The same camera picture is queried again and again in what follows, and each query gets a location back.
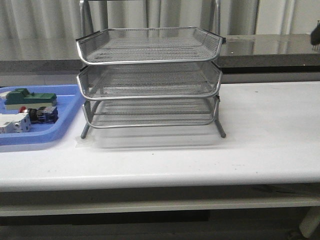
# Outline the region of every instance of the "metal rod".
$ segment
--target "metal rod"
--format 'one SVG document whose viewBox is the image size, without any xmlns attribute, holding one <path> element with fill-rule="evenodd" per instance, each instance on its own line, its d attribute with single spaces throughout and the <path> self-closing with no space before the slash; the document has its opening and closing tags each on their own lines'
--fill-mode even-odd
<svg viewBox="0 0 320 240">
<path fill-rule="evenodd" d="M 85 138 L 86 138 L 87 133 L 88 133 L 88 131 L 89 131 L 89 128 L 90 128 L 89 124 L 86 123 L 85 126 L 84 126 L 84 128 L 83 128 L 83 130 L 82 130 L 82 133 L 81 133 L 81 138 L 82 138 L 82 139 L 85 139 Z"/>
<path fill-rule="evenodd" d="M 81 37 L 86 35 L 86 20 L 85 20 L 85 1 L 80 0 L 80 25 L 81 25 Z"/>
<path fill-rule="evenodd" d="M 210 6 L 210 16 L 209 16 L 209 31 L 214 32 L 214 18 L 215 18 L 215 10 L 216 10 L 216 0 L 211 0 Z"/>
<path fill-rule="evenodd" d="M 215 0 L 215 33 L 220 35 L 220 0 Z"/>
<path fill-rule="evenodd" d="M 219 119 L 214 120 L 214 123 L 216 125 L 216 128 L 218 129 L 218 132 L 219 132 L 220 136 L 224 139 L 227 136 L 227 134 L 225 133 L 225 130 L 222 127 Z"/>
<path fill-rule="evenodd" d="M 92 22 L 90 4 L 89 4 L 88 0 L 85 0 L 84 7 L 85 7 L 85 11 L 86 11 L 86 16 L 88 18 L 90 34 L 92 34 L 94 32 L 94 23 Z"/>
</svg>

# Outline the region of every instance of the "white tabletop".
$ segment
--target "white tabletop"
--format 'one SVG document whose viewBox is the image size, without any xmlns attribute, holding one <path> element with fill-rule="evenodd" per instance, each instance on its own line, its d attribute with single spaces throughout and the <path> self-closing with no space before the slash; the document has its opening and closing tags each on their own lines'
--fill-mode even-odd
<svg viewBox="0 0 320 240">
<path fill-rule="evenodd" d="M 320 82 L 223 84 L 216 126 L 94 129 L 0 146 L 0 191 L 320 182 Z"/>
</svg>

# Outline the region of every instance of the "metal tray leg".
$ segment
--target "metal tray leg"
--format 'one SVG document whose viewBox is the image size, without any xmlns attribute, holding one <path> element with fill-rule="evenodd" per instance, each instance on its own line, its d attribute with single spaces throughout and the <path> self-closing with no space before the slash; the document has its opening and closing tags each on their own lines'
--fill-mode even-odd
<svg viewBox="0 0 320 240">
<path fill-rule="evenodd" d="M 218 129 L 218 132 L 220 134 L 220 136 L 224 139 L 227 134 L 224 130 L 224 128 L 222 127 L 220 121 L 219 121 L 219 103 L 220 103 L 220 97 L 219 96 L 216 96 L 217 97 L 217 108 L 216 108 L 216 114 L 215 114 L 215 120 L 214 120 L 214 123 L 216 125 L 216 128 Z"/>
<path fill-rule="evenodd" d="M 81 139 L 86 138 L 89 128 L 90 128 L 89 124 L 86 123 L 81 133 Z"/>
</svg>

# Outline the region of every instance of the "grey countertop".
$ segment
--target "grey countertop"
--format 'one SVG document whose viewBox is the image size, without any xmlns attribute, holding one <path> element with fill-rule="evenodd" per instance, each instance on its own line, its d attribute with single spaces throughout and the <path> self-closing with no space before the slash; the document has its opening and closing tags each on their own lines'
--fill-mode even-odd
<svg viewBox="0 0 320 240">
<path fill-rule="evenodd" d="M 0 72 L 78 71 L 75 40 L 1 39 Z M 319 66 L 308 34 L 230 35 L 217 63 L 222 68 Z"/>
</svg>

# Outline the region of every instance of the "white table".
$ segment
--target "white table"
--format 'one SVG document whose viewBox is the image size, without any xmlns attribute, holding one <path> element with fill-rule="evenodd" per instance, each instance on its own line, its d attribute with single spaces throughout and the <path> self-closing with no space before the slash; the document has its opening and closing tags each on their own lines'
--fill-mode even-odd
<svg viewBox="0 0 320 240">
<path fill-rule="evenodd" d="M 210 124 L 82 140 L 79 111 L 56 142 L 0 146 L 0 216 L 314 206 L 309 237 L 319 191 L 294 183 L 320 182 L 320 82 L 225 84 L 220 96 L 225 139 Z"/>
<path fill-rule="evenodd" d="M 320 82 L 224 84 L 216 126 L 98 129 L 0 146 L 0 191 L 320 182 Z"/>
</svg>

